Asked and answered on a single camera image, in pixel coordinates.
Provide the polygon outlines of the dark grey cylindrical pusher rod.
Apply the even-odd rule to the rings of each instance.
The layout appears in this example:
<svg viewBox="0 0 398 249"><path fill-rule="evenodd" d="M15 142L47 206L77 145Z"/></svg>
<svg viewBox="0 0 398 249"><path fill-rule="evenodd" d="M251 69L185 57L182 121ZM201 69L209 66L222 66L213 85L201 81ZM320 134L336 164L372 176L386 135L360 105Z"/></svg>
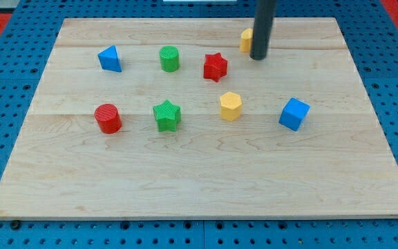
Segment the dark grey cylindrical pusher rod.
<svg viewBox="0 0 398 249"><path fill-rule="evenodd" d="M277 0L258 0L254 17L252 47L250 57L263 60L267 57Z"/></svg>

